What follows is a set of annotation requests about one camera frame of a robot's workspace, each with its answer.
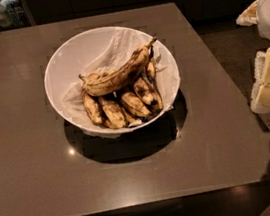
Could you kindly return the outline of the long top spotted banana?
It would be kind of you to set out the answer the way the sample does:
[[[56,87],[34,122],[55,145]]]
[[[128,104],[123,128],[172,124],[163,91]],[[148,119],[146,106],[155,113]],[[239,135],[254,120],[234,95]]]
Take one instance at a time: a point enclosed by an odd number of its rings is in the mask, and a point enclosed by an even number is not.
[[[137,48],[130,56],[128,62],[116,69],[108,76],[102,76],[96,80],[89,80],[83,84],[83,90],[89,95],[97,97],[108,95],[123,89],[142,73],[149,61],[150,48],[156,42],[153,37],[146,45]]]

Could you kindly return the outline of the small back spotted banana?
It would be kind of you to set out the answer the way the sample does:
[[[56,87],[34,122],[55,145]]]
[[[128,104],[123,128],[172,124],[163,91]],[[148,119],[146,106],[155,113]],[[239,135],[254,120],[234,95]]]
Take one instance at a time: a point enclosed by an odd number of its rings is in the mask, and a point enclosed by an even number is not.
[[[146,76],[149,78],[149,79],[152,79],[154,80],[155,79],[155,75],[156,75],[156,69],[155,69],[155,62],[154,62],[154,50],[151,50],[150,54],[149,54],[149,62],[147,63],[147,66],[146,66]]]

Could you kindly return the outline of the right spotted banana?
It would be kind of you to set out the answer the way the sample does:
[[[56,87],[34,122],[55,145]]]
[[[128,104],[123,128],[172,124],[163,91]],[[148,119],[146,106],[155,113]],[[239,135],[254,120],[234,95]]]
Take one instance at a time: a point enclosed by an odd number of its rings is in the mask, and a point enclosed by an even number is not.
[[[146,78],[139,77],[133,85],[135,94],[144,104],[148,105],[153,112],[158,113],[162,110],[162,97],[160,96],[158,89],[151,85]]]

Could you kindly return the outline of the white bowl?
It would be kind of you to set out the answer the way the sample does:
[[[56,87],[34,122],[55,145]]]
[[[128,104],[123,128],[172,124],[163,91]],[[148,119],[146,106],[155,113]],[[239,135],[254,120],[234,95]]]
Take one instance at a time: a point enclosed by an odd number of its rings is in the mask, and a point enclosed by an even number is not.
[[[81,98],[82,76],[118,69],[128,61],[135,48],[146,44],[151,35],[124,27],[87,30],[61,45],[49,60],[45,73],[45,91],[50,104],[65,120],[84,134],[116,138],[147,123],[139,120],[126,128],[110,129],[92,124]]]

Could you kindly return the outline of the left spotted banana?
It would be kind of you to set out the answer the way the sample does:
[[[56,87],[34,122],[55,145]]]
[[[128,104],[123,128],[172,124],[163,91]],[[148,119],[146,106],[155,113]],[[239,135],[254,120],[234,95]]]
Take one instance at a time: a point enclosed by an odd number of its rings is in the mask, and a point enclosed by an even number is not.
[[[97,126],[102,125],[104,123],[104,117],[102,114],[102,107],[100,107],[97,99],[90,96],[85,90],[83,90],[81,95],[82,102],[89,119]]]

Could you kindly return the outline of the white paper towel liner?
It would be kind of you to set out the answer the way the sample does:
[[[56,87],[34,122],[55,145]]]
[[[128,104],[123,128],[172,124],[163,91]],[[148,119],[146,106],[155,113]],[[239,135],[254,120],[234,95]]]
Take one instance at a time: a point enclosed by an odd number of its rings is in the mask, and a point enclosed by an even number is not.
[[[55,110],[84,133],[99,137],[132,132],[159,119],[173,108],[181,81],[173,54],[158,40],[153,44],[153,49],[157,63],[157,85],[164,103],[163,111],[158,116],[143,123],[140,121],[138,125],[135,123],[132,128],[111,130],[97,127],[86,115],[80,98],[83,81],[79,79],[79,74],[120,68],[136,47],[151,39],[151,35],[142,31],[112,26],[85,31],[67,40],[52,56],[45,75],[45,90]]]

